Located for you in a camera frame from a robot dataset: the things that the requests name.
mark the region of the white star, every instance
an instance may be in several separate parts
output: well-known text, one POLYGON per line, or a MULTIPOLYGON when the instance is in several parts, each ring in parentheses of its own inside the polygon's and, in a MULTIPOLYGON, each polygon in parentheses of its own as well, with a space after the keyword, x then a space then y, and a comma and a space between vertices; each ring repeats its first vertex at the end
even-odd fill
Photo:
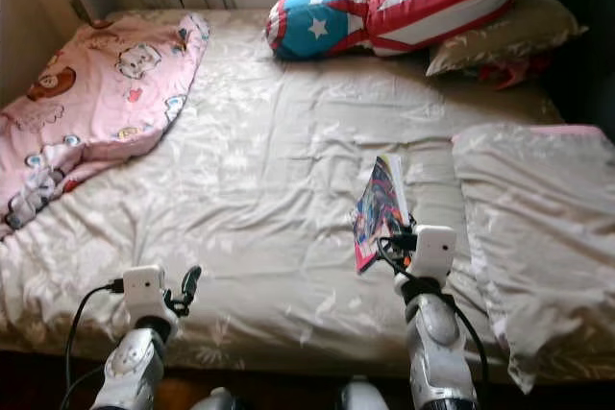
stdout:
POLYGON ((311 24, 311 27, 309 27, 308 29, 314 33, 314 35, 316 36, 316 40, 318 40, 320 36, 325 36, 328 34, 327 30, 325 29, 326 25, 327 25, 326 19, 323 19, 322 21, 318 21, 316 18, 314 18, 311 24))

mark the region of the mattress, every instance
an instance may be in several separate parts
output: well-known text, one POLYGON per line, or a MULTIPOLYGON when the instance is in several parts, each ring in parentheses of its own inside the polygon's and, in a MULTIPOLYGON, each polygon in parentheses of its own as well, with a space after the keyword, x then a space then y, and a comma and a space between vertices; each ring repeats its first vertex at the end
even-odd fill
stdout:
MULTIPOLYGON (((183 13, 132 14, 165 22, 183 13)), ((448 288, 504 377, 470 268, 450 138, 484 122, 557 122, 546 94, 428 80, 416 56, 281 62, 263 38, 267 12, 202 15, 209 48, 160 145, 0 243, 1 347, 60 353, 90 288, 156 263, 177 292, 200 264, 169 365, 406 375, 403 303, 387 267, 356 274, 351 218, 376 155, 394 153, 418 222, 458 233, 448 288)), ((92 297, 75 353, 105 357, 127 324, 120 296, 92 297)), ((474 368, 470 343, 468 358, 474 368)))

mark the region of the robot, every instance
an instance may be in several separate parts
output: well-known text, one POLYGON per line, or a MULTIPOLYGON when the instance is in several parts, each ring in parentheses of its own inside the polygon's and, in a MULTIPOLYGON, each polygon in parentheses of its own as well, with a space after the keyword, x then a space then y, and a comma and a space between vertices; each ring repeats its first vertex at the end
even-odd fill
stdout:
MULTIPOLYGON (((380 257, 393 266, 395 290, 406 304, 414 408, 478 409, 477 393, 463 355, 466 338, 457 317, 460 311, 440 293, 453 263, 455 232, 446 227, 415 226, 409 233, 381 241, 386 243, 382 246, 379 241, 380 257), (405 268, 397 261, 403 261, 408 252, 412 258, 405 268)), ((131 330, 107 359, 105 382, 91 410, 154 408, 156 388, 163 375, 165 346, 176 334, 179 318, 189 313, 200 275, 201 268, 190 269, 182 283, 182 298, 172 300, 170 290, 164 288, 164 271, 160 267, 142 266, 124 274, 122 288, 131 330)), ((479 349, 482 358, 484 351, 481 346, 479 349)), ((336 407, 387 410, 378 389, 362 378, 353 379, 342 390, 336 407)), ((217 388, 191 410, 242 408, 240 399, 224 388, 217 388)))

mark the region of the blue fabric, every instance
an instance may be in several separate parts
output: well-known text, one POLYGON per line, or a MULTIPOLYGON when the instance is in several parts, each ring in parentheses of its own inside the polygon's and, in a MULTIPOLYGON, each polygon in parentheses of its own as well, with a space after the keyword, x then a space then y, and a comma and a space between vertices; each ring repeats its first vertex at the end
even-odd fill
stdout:
POLYGON ((284 0, 286 32, 276 51, 281 58, 301 60, 324 55, 348 35, 348 14, 328 5, 337 0, 310 1, 284 0))

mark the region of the bed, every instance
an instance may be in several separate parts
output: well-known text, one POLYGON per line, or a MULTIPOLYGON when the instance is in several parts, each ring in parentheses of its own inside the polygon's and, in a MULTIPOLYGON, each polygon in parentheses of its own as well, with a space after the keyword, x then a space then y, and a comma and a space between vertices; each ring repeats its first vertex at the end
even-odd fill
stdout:
MULTIPOLYGON (((157 22, 182 12, 130 12, 157 22)), ((354 269, 351 211, 379 153, 403 158, 419 223, 457 231, 449 287, 506 358, 470 269, 450 138, 483 122, 560 121, 545 91, 427 79, 422 56, 281 62, 266 11, 205 11, 211 35, 184 110, 149 155, 112 168, 0 243, 0 348, 60 353, 81 296, 139 264, 177 291, 204 273, 169 348, 172 366, 406 375, 403 305, 387 267, 354 269)), ((95 296, 75 353, 100 359, 125 331, 118 296, 95 296)), ((468 358, 478 371, 473 346, 468 358)))

